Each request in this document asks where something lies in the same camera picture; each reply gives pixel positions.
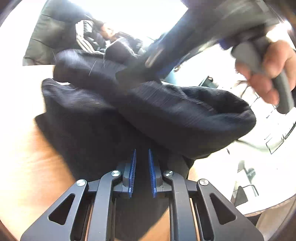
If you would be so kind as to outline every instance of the person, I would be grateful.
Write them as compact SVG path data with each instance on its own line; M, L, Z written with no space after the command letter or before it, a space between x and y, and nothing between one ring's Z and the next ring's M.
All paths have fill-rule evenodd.
M273 87L271 79L278 76L284 69L286 71L290 90L296 86L296 53L290 45L283 40L272 43L265 54L263 67L266 74L252 74L250 69L242 63L236 62L236 69L247 79L247 82L266 103L277 105L279 93Z
M76 41L79 47L88 53L103 52L106 40L117 38L116 31L108 24L98 20L81 20L75 24Z

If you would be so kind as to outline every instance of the metal screw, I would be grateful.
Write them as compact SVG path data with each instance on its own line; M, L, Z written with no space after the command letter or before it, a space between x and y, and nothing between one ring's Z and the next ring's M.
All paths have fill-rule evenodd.
M86 184L86 181L84 179L79 179L77 182L76 182L76 185L78 187L82 187Z
M200 179L200 185L207 186L209 184L209 181L207 179Z
M120 171L118 171L118 170L114 170L114 171L111 172L111 175L112 175L113 177L118 177L118 176L120 175Z
M167 176L167 177L171 177L172 175L174 175L174 172L170 171L170 170L167 170L167 171L164 172L164 175Z

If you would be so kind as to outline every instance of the black gripper frame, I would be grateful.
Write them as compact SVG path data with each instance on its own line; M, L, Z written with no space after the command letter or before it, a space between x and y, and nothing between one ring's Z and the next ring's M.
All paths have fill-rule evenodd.
M171 241L197 240L192 205L200 241L264 241L260 231L206 179L194 182L171 170L161 173L157 158L153 163L156 198L169 198Z
M116 199L132 194L130 173L135 158L136 150L130 163L119 164L117 170L101 179L75 182L24 232L20 241L113 241Z
M126 163L99 180L78 180L20 241L114 241L116 199L129 197L131 170ZM174 171L161 173L156 158L153 174L156 198L169 199L171 241L197 240L192 206L200 241L264 241L259 230L207 180L194 182Z

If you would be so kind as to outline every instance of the human hand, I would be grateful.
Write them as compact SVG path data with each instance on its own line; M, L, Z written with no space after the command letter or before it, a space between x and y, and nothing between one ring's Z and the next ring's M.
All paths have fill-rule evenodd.
M247 82L262 99L270 104L279 103L279 93L272 85L272 78L278 76L285 69L290 89L296 86L296 53L283 40L272 43L263 59L263 68L266 75L253 74L247 65L236 62L235 67L247 79Z

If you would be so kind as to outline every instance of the black cloth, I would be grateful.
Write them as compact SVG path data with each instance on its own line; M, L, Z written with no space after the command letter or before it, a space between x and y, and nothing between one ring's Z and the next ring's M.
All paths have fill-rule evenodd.
M138 55L132 50L129 41L126 38L121 37L108 46L105 58L119 64L128 65L136 60Z
M76 179L99 179L137 149L133 196L118 199L116 208L116 237L129 241L168 207L166 199L152 198L149 148L162 171L186 178L195 159L245 135L256 120L245 101L223 90L151 81L123 94L115 73L124 68L80 51L59 53L54 80L71 84L43 81L46 112L36 122Z
M90 36L94 39L94 42L100 46L100 48L106 48L106 41L99 32L92 31Z

